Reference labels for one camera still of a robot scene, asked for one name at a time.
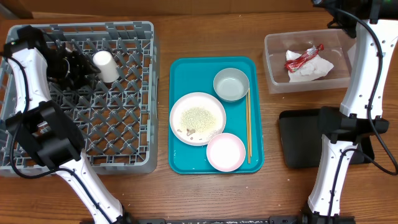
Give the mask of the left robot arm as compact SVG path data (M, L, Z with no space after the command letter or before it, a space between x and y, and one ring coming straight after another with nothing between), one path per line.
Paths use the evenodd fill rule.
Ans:
M75 191L95 223L133 223L93 170L83 150L81 130L50 96L49 82L79 89L88 84L87 75L100 70L64 43L49 47L47 41L52 39L36 27L25 26L1 52L12 68L17 91L15 113L5 121L11 136L11 168L25 179L57 174Z

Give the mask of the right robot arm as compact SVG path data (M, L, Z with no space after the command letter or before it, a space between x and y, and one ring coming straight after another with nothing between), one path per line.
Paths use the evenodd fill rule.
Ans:
M397 1L314 1L333 16L329 28L356 39L351 81L338 109L324 106L318 121L322 155L308 198L309 223L354 223L340 217L340 197L353 154L362 138L388 129L382 117L384 86L397 43Z

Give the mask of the grey bowl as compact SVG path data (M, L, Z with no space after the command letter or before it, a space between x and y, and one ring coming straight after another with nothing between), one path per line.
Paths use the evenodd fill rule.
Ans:
M237 68L225 68L216 74L213 88L222 100L235 102L247 95L249 79L243 71Z

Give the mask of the white napkin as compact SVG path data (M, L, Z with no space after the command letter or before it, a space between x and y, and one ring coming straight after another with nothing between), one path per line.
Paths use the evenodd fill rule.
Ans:
M333 67L334 65L331 62L317 55L296 72L292 73L288 71L289 82L309 82L321 77L325 77L333 69Z

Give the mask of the white cup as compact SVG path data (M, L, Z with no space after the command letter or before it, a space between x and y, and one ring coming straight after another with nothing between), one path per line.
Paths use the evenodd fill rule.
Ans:
M101 50L94 54L93 63L99 68L99 78L105 83L112 83L119 78L117 64L112 53Z

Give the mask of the red snack wrapper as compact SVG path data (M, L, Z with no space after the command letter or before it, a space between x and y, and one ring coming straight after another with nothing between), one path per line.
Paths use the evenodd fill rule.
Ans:
M304 66L308 61L312 60L314 57L316 57L319 53L319 51L324 50L323 44L320 44L318 46L313 46L309 49L307 49L301 56L294 60L288 60L286 61L284 67L289 71L289 72L296 72L298 69L300 69L302 66Z

